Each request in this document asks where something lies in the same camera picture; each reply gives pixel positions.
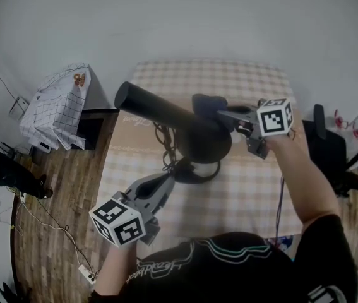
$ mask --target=person sitting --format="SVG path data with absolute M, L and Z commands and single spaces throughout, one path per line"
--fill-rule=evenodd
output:
M 357 268 L 330 183 L 290 138 L 266 142 L 303 224 L 295 261 L 245 232 L 190 239 L 139 262 L 135 242 L 111 245 L 89 302 L 357 302 Z
M 49 199 L 53 192 L 44 189 L 46 178 L 46 175 L 42 175 L 36 179 L 28 169 L 0 152 L 0 186 L 15 187 L 21 193 L 37 199 Z

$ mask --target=checkered bedsheet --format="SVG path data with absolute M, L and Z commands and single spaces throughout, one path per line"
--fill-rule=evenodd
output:
M 20 122 L 21 134 L 32 145 L 44 143 L 58 149 L 61 143 L 70 150 L 73 143 L 84 149 L 85 139 L 76 133 L 90 81 L 89 64 L 84 63 L 47 76 Z
M 144 62 L 136 67 L 131 82 L 172 99 L 191 97 L 195 93 L 221 95 L 237 103 L 287 97 L 297 113 L 285 73 L 265 64 L 205 59 Z M 161 172 L 163 167 L 163 149 L 143 148 L 140 136 L 135 147 L 114 142 L 117 135 L 124 136 L 124 116 L 127 117 L 127 113 L 119 114 L 110 143 L 98 202 L 118 190 L 124 191 L 136 179 Z M 295 116 L 294 129 L 296 142 L 306 148 L 299 115 Z M 272 154 L 262 160 L 249 154 L 246 143 L 242 142 L 244 151 L 233 153 L 231 150 L 222 160 L 219 175 L 211 182 L 176 183 L 167 204 L 157 215 L 162 237 L 207 237 L 231 231 L 275 236 L 281 171 Z M 301 223 L 285 187 L 279 235 L 300 232 Z

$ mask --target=shoe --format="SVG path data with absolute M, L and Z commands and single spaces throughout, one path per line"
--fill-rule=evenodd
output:
M 43 199 L 49 199 L 53 194 L 54 194 L 54 192 L 52 192 L 51 189 L 46 189 Z
M 47 176 L 45 174 L 42 174 L 39 178 L 39 183 L 41 186 L 44 186 L 45 182 L 47 180 Z

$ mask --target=power strip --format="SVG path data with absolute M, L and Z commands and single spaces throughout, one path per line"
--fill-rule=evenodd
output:
M 79 266 L 79 271 L 82 273 L 82 275 L 86 278 L 86 280 L 91 284 L 94 285 L 96 283 L 96 277 L 94 274 L 90 273 L 90 270 L 88 270 L 83 265 Z

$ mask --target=black pants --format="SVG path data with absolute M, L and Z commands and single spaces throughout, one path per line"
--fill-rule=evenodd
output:
M 0 186 L 15 187 L 22 193 L 42 199 L 44 188 L 30 171 L 0 153 Z

